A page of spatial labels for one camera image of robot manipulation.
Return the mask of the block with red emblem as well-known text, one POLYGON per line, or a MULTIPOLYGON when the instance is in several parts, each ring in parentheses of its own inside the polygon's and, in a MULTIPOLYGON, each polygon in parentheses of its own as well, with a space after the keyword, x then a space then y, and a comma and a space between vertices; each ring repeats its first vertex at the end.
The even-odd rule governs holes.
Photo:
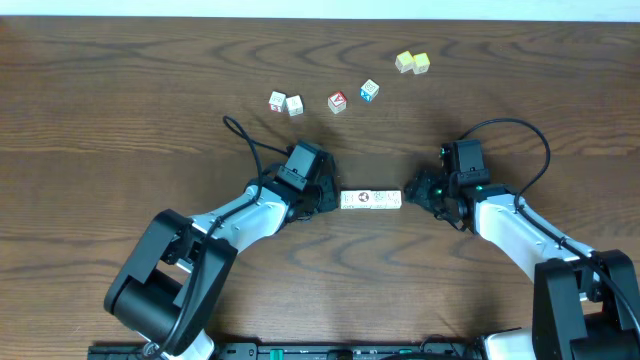
POLYGON ((373 195, 371 190, 359 190, 354 195, 355 205, 358 208, 369 209, 373 203, 373 195))

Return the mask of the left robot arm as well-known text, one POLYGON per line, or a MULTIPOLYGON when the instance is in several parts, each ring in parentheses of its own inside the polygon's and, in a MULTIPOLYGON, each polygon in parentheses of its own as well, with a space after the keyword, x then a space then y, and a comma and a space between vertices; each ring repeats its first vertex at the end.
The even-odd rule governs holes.
POLYGON ((242 195, 201 215, 158 213, 108 289, 105 310, 147 340, 151 359, 208 359, 205 327, 238 254, 286 225, 338 206, 333 156, 296 144, 242 195))

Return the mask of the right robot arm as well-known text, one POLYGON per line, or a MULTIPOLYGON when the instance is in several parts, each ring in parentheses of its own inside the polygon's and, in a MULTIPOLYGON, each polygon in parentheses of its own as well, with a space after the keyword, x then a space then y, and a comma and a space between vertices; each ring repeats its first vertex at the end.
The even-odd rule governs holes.
POLYGON ((620 250, 596 251, 493 184, 477 140, 446 143, 438 172, 419 171, 405 199, 503 251, 533 282, 530 327, 483 340, 487 359, 639 359, 639 285, 620 250))

